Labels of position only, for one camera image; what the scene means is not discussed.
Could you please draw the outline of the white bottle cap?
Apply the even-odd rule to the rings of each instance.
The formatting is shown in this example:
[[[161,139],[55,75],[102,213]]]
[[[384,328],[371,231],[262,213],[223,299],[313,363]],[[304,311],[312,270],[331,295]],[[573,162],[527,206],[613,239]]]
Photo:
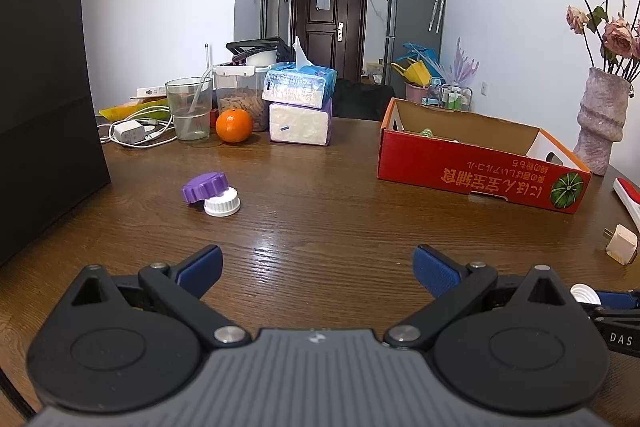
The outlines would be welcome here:
[[[220,195],[206,198],[203,202],[203,209],[206,215],[215,218],[230,217],[241,208],[241,199],[238,191],[233,187],[228,187]]]

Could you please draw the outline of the white cube plug adapter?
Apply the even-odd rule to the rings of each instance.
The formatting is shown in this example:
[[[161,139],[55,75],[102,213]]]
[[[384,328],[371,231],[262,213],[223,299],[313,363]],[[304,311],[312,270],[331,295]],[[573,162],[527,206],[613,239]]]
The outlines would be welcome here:
[[[620,265],[631,265],[638,251],[638,236],[623,225],[616,225],[614,230],[605,229],[608,239],[605,254]]]

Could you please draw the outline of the purple bottle cap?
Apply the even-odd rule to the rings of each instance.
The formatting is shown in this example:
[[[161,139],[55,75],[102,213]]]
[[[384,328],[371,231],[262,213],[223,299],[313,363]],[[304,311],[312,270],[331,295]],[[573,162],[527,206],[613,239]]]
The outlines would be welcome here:
[[[196,176],[183,185],[182,197],[188,204],[203,202],[205,199],[220,196],[230,187],[223,172],[206,172]]]

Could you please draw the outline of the red white lint brush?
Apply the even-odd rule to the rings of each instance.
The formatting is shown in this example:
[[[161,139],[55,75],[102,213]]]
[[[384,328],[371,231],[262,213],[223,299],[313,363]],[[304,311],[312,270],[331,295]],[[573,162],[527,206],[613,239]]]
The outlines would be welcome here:
[[[640,193],[626,179],[616,178],[613,183],[613,191],[618,196],[634,226],[640,231]]]

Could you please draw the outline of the orange red cardboard box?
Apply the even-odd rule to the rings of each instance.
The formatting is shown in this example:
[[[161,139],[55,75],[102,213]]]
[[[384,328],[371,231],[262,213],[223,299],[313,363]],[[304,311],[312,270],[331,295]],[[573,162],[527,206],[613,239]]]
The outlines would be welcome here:
[[[587,166],[544,129],[400,98],[381,124],[376,174],[570,215],[591,181]]]

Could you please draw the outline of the orange fruit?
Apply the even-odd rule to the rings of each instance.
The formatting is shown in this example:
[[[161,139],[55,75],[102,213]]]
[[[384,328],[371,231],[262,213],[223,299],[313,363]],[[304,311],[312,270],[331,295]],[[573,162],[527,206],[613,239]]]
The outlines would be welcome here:
[[[226,143],[245,142],[253,133],[253,119],[244,109],[223,110],[216,120],[216,133]]]

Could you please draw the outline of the clear glass cup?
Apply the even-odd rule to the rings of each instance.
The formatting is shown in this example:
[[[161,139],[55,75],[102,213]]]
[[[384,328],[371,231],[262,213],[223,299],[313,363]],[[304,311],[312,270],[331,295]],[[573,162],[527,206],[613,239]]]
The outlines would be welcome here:
[[[178,78],[169,80],[165,89],[177,139],[182,142],[207,140],[213,107],[212,80],[208,77]]]

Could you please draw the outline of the metal rolling cart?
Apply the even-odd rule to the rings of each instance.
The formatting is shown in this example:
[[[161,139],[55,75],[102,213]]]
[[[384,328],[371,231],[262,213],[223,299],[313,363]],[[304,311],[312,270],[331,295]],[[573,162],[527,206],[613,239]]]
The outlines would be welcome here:
[[[471,110],[473,91],[469,87],[460,87],[455,84],[437,83],[430,88],[426,99],[428,106],[461,110]]]

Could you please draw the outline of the black paper bag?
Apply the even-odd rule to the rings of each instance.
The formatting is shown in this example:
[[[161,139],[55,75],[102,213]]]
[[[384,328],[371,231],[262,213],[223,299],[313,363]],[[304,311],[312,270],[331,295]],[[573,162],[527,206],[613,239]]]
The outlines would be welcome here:
[[[1,260],[110,181],[81,0],[1,0]]]

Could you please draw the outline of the purple tissue pack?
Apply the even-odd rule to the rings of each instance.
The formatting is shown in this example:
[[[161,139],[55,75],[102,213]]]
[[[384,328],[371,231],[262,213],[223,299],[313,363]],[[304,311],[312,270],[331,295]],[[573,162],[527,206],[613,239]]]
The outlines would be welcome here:
[[[290,104],[269,106],[269,136],[273,142],[327,146],[331,140],[332,101],[320,109]]]

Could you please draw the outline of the clear food container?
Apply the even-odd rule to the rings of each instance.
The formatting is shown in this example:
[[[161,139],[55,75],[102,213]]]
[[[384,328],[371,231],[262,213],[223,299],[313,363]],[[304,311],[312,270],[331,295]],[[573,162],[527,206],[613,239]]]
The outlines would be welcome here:
[[[214,83],[218,112],[242,109],[250,114],[253,130],[263,132],[269,126],[269,103],[262,98],[268,67],[216,66]]]

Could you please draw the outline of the pink bucket with dustpans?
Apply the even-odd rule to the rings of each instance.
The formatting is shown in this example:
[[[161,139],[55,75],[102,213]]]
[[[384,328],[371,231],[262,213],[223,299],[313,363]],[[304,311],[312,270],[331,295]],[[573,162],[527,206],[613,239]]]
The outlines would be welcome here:
[[[405,83],[406,99],[426,106],[440,105],[442,76],[435,66],[438,58],[434,50],[411,42],[402,45],[408,53],[390,64]]]

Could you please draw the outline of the blue tissue pack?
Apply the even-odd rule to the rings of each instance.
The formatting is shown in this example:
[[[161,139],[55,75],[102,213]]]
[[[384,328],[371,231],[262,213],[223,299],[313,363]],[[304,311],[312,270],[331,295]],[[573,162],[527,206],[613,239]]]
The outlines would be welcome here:
[[[322,109],[332,98],[337,71],[311,63],[295,37],[295,61],[278,63],[266,72],[262,98],[270,103],[281,103]]]

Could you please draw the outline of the pink textured vase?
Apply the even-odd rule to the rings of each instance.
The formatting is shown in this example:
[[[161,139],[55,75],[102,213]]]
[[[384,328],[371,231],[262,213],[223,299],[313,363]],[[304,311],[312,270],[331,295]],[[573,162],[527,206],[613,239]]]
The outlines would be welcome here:
[[[596,176],[608,170],[614,143],[623,140],[631,84],[620,76],[590,67],[580,100],[580,130],[573,153]]]

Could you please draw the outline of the grey refrigerator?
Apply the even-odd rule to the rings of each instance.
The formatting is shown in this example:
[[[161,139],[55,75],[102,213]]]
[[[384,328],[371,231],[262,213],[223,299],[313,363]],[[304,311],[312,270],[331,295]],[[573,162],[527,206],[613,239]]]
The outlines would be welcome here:
[[[406,44],[431,50],[439,58],[444,11],[437,1],[387,0],[383,83],[394,90],[397,98],[405,98],[406,82],[392,64],[407,64],[405,56],[411,49]]]

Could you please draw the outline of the dark brown door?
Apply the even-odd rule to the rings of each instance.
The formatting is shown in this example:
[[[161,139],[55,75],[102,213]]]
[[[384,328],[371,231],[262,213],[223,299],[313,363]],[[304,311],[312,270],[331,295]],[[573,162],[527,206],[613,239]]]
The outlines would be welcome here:
[[[367,0],[293,0],[291,36],[311,63],[357,82],[362,73]]]

